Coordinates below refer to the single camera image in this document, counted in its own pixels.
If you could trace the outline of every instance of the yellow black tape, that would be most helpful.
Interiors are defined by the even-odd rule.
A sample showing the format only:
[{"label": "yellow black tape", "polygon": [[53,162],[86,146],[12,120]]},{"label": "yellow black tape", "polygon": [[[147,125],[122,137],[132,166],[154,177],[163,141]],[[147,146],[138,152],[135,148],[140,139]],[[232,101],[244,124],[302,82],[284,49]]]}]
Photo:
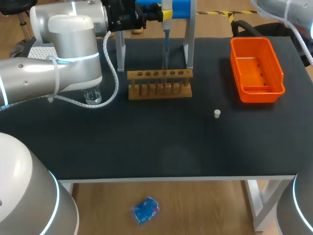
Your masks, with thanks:
[{"label": "yellow black tape", "polygon": [[229,18],[230,24],[235,20],[235,14],[257,14],[257,11],[198,11],[197,15],[222,15]]}]

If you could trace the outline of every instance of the robotic arm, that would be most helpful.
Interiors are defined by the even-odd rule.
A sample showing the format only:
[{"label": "robotic arm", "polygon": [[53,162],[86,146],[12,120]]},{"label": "robotic arm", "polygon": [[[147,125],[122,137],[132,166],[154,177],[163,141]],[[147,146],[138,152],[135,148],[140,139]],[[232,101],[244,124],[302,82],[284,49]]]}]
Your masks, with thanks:
[{"label": "robotic arm", "polygon": [[[108,5],[103,6],[102,2],[90,0],[34,6],[30,19],[36,39],[53,43],[58,59],[1,61],[2,109],[43,95],[48,97],[49,94],[97,86],[102,81],[102,72],[95,35],[104,36],[109,30],[145,28],[147,20],[161,22],[163,13],[156,3],[142,7],[133,0],[108,0]],[[116,82],[111,101],[117,93],[118,80],[108,55],[106,58]]]}]

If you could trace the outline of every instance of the black chair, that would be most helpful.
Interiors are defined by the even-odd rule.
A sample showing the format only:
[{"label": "black chair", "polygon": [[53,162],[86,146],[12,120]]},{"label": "black chair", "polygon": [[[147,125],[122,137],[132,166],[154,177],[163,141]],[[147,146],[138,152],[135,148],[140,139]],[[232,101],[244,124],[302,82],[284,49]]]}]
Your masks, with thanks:
[{"label": "black chair", "polygon": [[25,39],[16,44],[10,53],[10,57],[17,57],[23,51],[27,40],[31,39],[29,29],[23,18],[22,13],[26,13],[29,17],[29,10],[36,5],[37,0],[0,0],[0,12],[5,15],[18,15],[20,19],[20,26],[22,28]]},{"label": "black chair", "polygon": [[[239,27],[243,28],[244,31],[239,32]],[[310,65],[295,34],[290,28],[286,28],[282,23],[268,23],[253,27],[245,21],[233,21],[231,23],[231,29],[233,31],[233,37],[290,37],[299,53],[299,56],[301,57],[304,66]],[[310,53],[313,55],[313,42],[311,38],[307,38],[302,35],[302,39],[307,45]]]}]

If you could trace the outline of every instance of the white cable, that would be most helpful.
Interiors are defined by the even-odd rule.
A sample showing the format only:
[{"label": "white cable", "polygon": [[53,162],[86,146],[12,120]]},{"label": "white cable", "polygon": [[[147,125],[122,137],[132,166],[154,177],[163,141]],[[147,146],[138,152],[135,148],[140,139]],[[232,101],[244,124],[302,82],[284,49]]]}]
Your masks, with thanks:
[{"label": "white cable", "polygon": [[[108,62],[108,65],[109,65],[109,67],[110,67],[110,69],[112,71],[112,74],[113,74],[113,77],[114,77],[114,81],[115,81],[115,89],[114,89],[114,92],[113,92],[112,96],[107,101],[105,101],[104,103],[97,104],[97,105],[84,104],[84,103],[78,102],[78,101],[76,101],[74,99],[70,99],[70,98],[67,98],[67,97],[64,97],[64,96],[61,96],[61,95],[56,95],[53,98],[64,100],[64,101],[67,101],[69,103],[72,103],[72,104],[75,104],[75,105],[78,105],[80,107],[87,108],[87,109],[98,109],[98,108],[101,108],[101,107],[104,107],[104,106],[108,105],[109,103],[112,102],[112,100],[114,100],[114,98],[116,97],[117,92],[118,92],[119,82],[118,82],[118,77],[117,77],[116,71],[114,69],[114,66],[113,66],[110,58],[109,58],[109,54],[108,54],[108,50],[107,50],[107,41],[108,41],[108,38],[109,38],[110,35],[111,35],[111,32],[108,31],[106,36],[104,37],[104,40],[103,40],[103,52],[104,52],[104,56],[105,56],[105,58],[106,58],[106,60]],[[42,95],[42,96],[39,96],[39,97],[36,97],[36,98],[32,98],[32,99],[49,98],[49,97],[51,97],[51,95],[50,94],[46,94],[46,95]],[[0,111],[5,110],[7,108],[10,108],[10,107],[12,107],[14,105],[17,105],[17,104],[20,104],[20,103],[32,100],[32,99],[27,99],[27,100],[23,100],[23,101],[20,101],[20,102],[13,103],[13,104],[8,104],[6,106],[1,106],[0,107]]]},{"label": "white cable", "polygon": [[304,41],[303,41],[303,39],[302,39],[300,33],[298,32],[297,28],[296,28],[290,21],[285,20],[284,18],[278,17],[278,16],[276,16],[276,15],[273,15],[273,14],[271,14],[271,13],[269,13],[269,12],[263,10],[263,9],[255,2],[255,0],[251,0],[251,3],[252,3],[252,5],[261,13],[261,15],[266,15],[266,16],[269,16],[269,17],[271,17],[271,18],[273,18],[273,19],[276,19],[276,20],[278,20],[278,21],[284,22],[286,25],[288,25],[288,26],[292,29],[292,31],[294,32],[295,36],[297,37],[297,39],[298,39],[298,41],[299,41],[299,43],[300,43],[300,45],[301,45],[301,47],[302,47],[302,49],[303,49],[305,55],[306,55],[306,57],[307,57],[309,63],[313,66],[313,57],[312,57],[310,51],[308,50],[307,46],[305,45],[305,43],[304,43]]},{"label": "white cable", "polygon": [[57,93],[59,92],[59,88],[60,88],[60,73],[59,73],[59,67],[58,67],[58,63],[55,59],[54,56],[49,56],[47,57],[48,60],[51,60],[54,66],[54,76],[55,76],[55,88],[54,88],[54,92],[53,94],[50,95],[50,97],[48,98],[48,101],[51,103],[53,102],[53,98],[57,95]]},{"label": "white cable", "polygon": [[290,7],[291,0],[287,0],[286,7],[285,7],[285,13],[284,13],[284,24],[286,28],[289,28],[289,26],[286,24],[286,21],[288,20],[288,12]]}]

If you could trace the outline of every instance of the blue plush toy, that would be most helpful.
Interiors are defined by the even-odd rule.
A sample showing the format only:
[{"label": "blue plush toy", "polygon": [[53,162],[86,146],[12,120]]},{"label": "blue plush toy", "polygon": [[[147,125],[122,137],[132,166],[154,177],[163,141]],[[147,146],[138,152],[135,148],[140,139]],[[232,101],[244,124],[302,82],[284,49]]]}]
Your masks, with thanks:
[{"label": "blue plush toy", "polygon": [[160,208],[158,207],[158,203],[152,197],[147,197],[139,205],[130,209],[130,212],[137,221],[138,225],[142,225],[145,222],[149,221],[159,211]]}]

